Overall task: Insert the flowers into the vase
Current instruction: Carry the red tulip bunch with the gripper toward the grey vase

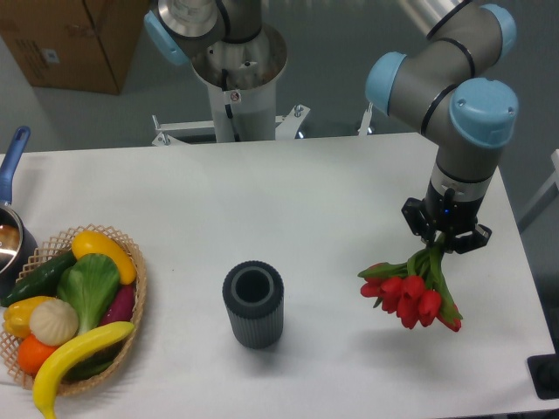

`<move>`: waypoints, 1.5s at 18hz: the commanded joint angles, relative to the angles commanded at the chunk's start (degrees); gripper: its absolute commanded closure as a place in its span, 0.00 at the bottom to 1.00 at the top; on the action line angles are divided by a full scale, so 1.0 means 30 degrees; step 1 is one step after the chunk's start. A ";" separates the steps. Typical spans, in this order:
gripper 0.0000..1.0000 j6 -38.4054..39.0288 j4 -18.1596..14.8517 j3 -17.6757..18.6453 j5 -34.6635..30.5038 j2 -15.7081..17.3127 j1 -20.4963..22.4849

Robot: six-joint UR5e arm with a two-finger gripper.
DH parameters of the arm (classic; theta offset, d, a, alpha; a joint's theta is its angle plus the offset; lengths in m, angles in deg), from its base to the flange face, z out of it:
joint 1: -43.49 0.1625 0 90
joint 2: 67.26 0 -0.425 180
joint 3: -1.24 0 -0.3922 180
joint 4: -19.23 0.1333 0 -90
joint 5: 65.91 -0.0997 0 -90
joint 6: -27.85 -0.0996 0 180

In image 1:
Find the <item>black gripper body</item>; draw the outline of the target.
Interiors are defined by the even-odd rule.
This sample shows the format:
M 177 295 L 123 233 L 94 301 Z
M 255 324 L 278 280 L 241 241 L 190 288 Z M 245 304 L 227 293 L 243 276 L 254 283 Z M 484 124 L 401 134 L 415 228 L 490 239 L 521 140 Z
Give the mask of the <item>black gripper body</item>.
M 423 236 L 434 236 L 436 231 L 460 235 L 474 230 L 480 199 L 458 201 L 457 191 L 447 189 L 439 193 L 430 182 L 423 204 Z

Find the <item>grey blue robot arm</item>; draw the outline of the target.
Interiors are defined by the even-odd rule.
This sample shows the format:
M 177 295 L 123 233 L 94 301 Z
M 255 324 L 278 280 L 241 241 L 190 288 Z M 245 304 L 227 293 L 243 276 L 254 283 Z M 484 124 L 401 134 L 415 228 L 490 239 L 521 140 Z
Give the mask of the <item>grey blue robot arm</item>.
M 408 57 L 388 52 L 372 66 L 367 100 L 432 141 L 438 153 L 423 199 L 402 207 L 414 235 L 441 240 L 459 254 L 487 245 L 492 231 L 478 212 L 504 148 L 519 100 L 506 84 L 483 77 L 517 39 L 508 10 L 473 1 L 401 1 L 429 44 Z

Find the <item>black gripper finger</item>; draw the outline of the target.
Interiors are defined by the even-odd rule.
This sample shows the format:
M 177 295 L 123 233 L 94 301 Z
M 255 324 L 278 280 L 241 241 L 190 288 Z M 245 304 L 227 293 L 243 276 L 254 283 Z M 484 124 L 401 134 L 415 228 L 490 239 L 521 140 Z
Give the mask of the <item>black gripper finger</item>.
M 412 234 L 420 237 L 425 245 L 433 245 L 436 240 L 437 228 L 435 221 L 427 211 L 424 200 L 409 197 L 401 212 Z
M 492 230 L 483 224 L 475 224 L 472 230 L 460 234 L 450 234 L 445 240 L 446 253 L 465 254 L 485 247 L 491 236 Z

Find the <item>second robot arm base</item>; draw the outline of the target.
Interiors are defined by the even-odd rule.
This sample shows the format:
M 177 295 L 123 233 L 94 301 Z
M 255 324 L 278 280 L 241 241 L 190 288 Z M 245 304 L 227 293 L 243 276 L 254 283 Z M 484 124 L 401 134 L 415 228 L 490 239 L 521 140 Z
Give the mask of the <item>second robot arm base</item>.
M 217 42 L 245 44 L 262 28 L 260 1 L 157 1 L 144 28 L 172 65 L 188 63 Z

